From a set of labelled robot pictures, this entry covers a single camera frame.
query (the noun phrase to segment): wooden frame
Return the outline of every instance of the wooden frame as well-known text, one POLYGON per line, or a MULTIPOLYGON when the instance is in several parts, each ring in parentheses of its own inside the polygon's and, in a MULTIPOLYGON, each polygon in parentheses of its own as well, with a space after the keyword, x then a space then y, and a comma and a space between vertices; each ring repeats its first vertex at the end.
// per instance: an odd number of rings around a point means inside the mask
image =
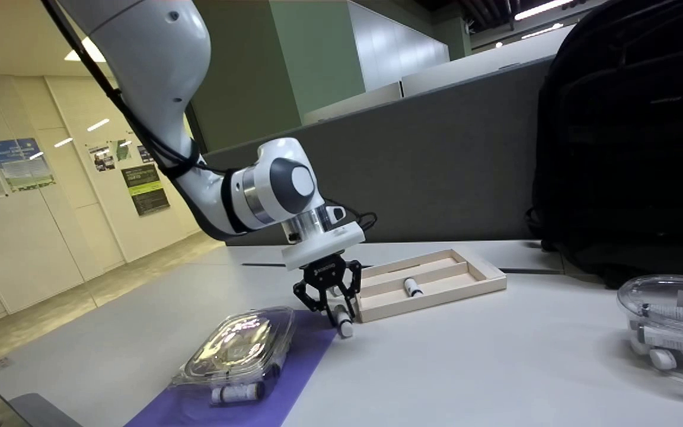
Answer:
POLYGON ((499 292, 504 273, 480 258, 461 258, 445 250, 388 266, 364 269, 363 290, 356 298, 361 322, 390 318, 409 311, 499 292), (408 297, 402 283, 415 279, 421 293, 408 297))

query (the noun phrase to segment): ceiling light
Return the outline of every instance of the ceiling light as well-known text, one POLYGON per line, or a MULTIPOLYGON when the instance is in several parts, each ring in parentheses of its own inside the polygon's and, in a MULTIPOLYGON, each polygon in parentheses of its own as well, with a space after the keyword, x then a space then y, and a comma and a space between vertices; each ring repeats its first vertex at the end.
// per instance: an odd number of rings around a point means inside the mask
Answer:
MULTIPOLYGON (((81 41, 82 49, 88 52, 90 60, 94 61, 103 61, 103 55, 100 52, 100 47, 90 41, 82 37, 81 41)), ((71 49, 68 55, 63 55, 66 61, 81 61, 81 57, 75 55, 75 49, 71 49)))
POLYGON ((540 31, 534 31, 534 34, 527 34, 527 35, 522 35, 522 37, 523 37, 523 41, 527 41, 527 37, 536 37, 536 35, 542 35, 542 34, 549 34, 549 31, 557 31, 557 29, 561 29, 559 21, 554 21, 554 27, 548 27, 548 29, 540 29, 540 31))
POLYGON ((108 119, 101 119, 101 122, 88 125, 85 130, 93 133, 93 130, 96 130, 96 127, 101 127, 101 125, 106 125, 106 123, 108 123, 108 119))
POLYGON ((554 10, 554 8, 561 8, 561 4, 569 4, 570 0, 553 0, 553 3, 542 3, 538 8, 530 8, 530 10, 523 10, 519 15, 515 15, 515 21, 522 21, 522 20, 529 20, 529 17, 536 17, 536 15, 542 15, 548 10, 554 10))
POLYGON ((57 139, 55 146, 68 145, 72 137, 57 139))

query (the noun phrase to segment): floor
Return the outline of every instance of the floor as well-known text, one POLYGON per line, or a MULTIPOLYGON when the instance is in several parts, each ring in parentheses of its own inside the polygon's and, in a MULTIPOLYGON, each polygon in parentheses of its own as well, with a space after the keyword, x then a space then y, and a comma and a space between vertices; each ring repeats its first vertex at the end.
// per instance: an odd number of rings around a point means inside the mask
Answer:
MULTIPOLYGON (((15 346, 43 336, 101 303, 108 303, 142 288, 144 283, 168 273, 170 269, 199 258, 200 253, 216 246, 219 246, 219 241, 212 241, 205 234, 192 234, 173 246, 138 258, 127 266, 120 266, 32 309, 2 318, 0 359, 13 350, 15 346)), ((26 423, 20 423, 15 413, 11 413, 8 405, 0 398, 0 425, 20 427, 26 423)))

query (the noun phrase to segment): white table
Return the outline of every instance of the white table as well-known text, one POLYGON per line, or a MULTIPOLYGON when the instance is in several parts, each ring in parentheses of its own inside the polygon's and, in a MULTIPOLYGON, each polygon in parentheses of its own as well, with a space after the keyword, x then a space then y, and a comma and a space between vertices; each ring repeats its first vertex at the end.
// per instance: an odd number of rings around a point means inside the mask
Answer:
MULTIPOLYGON (((561 271, 523 241, 363 245, 390 263, 435 250, 561 271)), ((123 425, 230 312, 299 305, 280 246, 219 246, 0 360, 0 397, 32 425, 123 425)), ((285 425, 683 425, 683 390, 636 363, 613 292, 510 273, 508 292, 356 328, 285 425)))

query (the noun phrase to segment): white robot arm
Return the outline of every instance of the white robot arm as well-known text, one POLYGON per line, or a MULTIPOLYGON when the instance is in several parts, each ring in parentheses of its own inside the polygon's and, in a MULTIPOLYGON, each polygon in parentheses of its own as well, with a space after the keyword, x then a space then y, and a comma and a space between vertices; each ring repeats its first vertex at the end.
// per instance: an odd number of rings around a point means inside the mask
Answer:
MULTIPOLYGON (((285 266, 304 269, 305 283, 312 288, 317 279, 342 283, 338 269, 350 269, 357 279, 361 266, 342 260, 338 253, 361 245, 364 234, 342 207, 325 205, 312 167, 293 137, 260 145, 254 167, 216 173, 184 133, 184 107, 205 76, 210 57, 208 31, 192 0, 43 3, 158 169, 177 187, 203 233, 225 239, 280 224, 289 239, 282 252, 285 266), (117 91, 82 52, 63 11, 101 49, 117 91)), ((332 312, 325 290, 320 290, 320 301, 312 301, 299 290, 301 284, 293 292, 308 309, 332 312)), ((342 284, 342 290, 346 290, 343 297, 352 297, 357 283, 342 284)))

